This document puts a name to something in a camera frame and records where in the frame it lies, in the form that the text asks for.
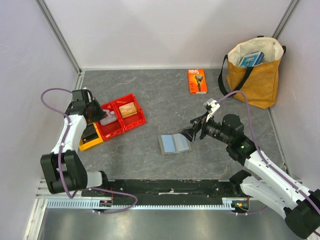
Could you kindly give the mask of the grey card holder wallet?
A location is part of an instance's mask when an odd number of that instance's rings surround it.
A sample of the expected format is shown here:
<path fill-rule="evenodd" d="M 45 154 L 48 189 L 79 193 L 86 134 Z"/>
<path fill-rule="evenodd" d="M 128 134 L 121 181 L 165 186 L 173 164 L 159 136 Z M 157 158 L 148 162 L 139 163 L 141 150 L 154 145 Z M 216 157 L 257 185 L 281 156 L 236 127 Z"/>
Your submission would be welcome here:
<path fill-rule="evenodd" d="M 190 151 L 192 149 L 190 142 L 180 133 L 172 135 L 159 135 L 158 140 L 161 153 L 163 155 L 178 154 Z"/>

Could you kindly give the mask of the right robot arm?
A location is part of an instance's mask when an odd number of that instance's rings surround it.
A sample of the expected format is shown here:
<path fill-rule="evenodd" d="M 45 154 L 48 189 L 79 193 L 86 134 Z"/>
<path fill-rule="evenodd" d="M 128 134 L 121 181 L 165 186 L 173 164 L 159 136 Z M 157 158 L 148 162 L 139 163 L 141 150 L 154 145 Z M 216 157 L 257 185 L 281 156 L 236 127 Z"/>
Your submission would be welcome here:
<path fill-rule="evenodd" d="M 240 117 L 227 114 L 216 123 L 208 114 L 194 118 L 179 131 L 190 142 L 212 137 L 226 144 L 228 155 L 246 167 L 234 174 L 229 191 L 235 197 L 253 197 L 278 213 L 289 229 L 301 239 L 320 227 L 320 191 L 310 190 L 274 164 L 244 133 Z"/>

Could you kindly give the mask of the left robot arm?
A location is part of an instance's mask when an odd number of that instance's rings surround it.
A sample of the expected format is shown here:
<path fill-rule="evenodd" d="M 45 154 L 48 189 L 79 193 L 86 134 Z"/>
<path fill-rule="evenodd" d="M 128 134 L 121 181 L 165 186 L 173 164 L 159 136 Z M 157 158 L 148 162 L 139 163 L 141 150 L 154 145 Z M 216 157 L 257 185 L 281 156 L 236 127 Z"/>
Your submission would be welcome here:
<path fill-rule="evenodd" d="M 64 91 L 72 94 L 67 109 L 62 112 L 48 105 L 44 96 L 50 91 Z M 104 171 L 88 172 L 78 156 L 79 144 L 88 124 L 96 123 L 105 117 L 99 102 L 88 89 L 67 90 L 49 88 L 40 99 L 45 107 L 63 116 L 63 128 L 59 139 L 50 153 L 40 158 L 40 165 L 51 194 L 66 193 L 73 199 L 77 191 L 92 189 L 98 196 L 106 196 L 110 191 Z"/>

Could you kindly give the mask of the gold card in bin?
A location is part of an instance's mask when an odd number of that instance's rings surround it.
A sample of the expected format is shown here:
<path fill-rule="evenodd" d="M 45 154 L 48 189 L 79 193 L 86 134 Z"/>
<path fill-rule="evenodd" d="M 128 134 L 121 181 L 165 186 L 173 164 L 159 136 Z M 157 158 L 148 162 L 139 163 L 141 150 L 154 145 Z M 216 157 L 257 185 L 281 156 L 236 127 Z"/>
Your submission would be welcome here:
<path fill-rule="evenodd" d="M 134 102 L 130 102 L 125 105 L 122 105 L 118 109 L 122 118 L 128 118 L 130 116 L 137 114 L 138 112 Z"/>

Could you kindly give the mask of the red bin near yellow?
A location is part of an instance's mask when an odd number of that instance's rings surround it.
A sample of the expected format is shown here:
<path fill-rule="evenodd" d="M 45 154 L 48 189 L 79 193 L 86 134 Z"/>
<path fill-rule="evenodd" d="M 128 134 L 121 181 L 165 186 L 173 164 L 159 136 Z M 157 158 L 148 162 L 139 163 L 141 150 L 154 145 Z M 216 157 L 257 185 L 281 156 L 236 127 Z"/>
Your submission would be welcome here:
<path fill-rule="evenodd" d="M 101 137 L 104 141 L 107 141 L 108 139 L 115 137 L 119 134 L 122 134 L 125 132 L 123 120 L 121 118 L 121 115 L 118 113 L 118 110 L 115 106 L 115 104 L 111 101 L 108 103 L 105 103 L 101 105 L 101 108 L 103 110 L 110 110 L 114 111 L 117 117 L 117 120 L 109 123 L 107 125 L 101 125 L 100 121 L 96 122 L 96 125 L 98 127 L 98 130 L 101 134 Z"/>

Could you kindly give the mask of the red bin far right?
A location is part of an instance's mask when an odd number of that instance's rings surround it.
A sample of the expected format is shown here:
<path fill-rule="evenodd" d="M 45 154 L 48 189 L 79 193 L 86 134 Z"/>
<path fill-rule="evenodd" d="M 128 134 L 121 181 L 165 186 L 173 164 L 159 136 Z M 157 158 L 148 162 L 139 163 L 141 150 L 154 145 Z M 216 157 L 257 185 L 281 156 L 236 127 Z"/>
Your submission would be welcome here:
<path fill-rule="evenodd" d="M 129 93 L 112 101 L 124 130 L 130 131 L 144 125 L 146 117 L 136 96 Z"/>

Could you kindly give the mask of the orange razor box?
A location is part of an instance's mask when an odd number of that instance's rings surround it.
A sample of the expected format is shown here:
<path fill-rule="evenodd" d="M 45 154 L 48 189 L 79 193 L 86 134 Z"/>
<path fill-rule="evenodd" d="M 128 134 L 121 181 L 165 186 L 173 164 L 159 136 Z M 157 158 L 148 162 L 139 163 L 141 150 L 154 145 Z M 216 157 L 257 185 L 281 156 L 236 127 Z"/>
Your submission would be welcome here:
<path fill-rule="evenodd" d="M 187 76 L 190 94 L 206 94 L 208 92 L 204 69 L 188 69 Z"/>

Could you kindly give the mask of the tan tote bag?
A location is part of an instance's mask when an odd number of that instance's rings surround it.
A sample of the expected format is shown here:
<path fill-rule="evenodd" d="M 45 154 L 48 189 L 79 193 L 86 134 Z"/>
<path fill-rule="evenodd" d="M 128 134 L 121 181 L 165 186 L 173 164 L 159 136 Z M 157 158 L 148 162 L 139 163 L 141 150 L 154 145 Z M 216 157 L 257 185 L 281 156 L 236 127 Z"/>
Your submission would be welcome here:
<path fill-rule="evenodd" d="M 286 50 L 273 37 L 258 36 L 237 44 L 223 59 L 228 66 L 229 89 L 242 91 L 251 106 L 261 109 L 273 106 L 277 100 L 279 66 Z M 263 53 L 259 64 L 241 66 L 245 56 L 259 52 Z"/>

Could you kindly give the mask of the blue razor box in bag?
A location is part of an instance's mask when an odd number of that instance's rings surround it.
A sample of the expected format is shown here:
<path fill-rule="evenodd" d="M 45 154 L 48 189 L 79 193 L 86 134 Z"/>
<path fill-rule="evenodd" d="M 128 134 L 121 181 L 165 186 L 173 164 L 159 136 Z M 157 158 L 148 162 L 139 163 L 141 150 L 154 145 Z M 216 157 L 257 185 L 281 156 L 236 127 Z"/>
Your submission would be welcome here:
<path fill-rule="evenodd" d="M 242 58 L 238 67 L 240 68 L 255 67 L 262 62 L 264 56 L 265 55 L 262 51 L 256 51 L 256 52 L 247 54 Z"/>

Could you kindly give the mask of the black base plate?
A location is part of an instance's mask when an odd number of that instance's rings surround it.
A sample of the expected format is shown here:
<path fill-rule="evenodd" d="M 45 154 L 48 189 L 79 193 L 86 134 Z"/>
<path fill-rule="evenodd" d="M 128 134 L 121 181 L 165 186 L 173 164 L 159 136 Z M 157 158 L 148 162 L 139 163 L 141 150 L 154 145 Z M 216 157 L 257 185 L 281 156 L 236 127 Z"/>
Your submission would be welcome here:
<path fill-rule="evenodd" d="M 234 183 L 216 179 L 116 179 L 108 190 L 137 197 L 137 205 L 218 205 L 222 198 L 242 198 Z"/>

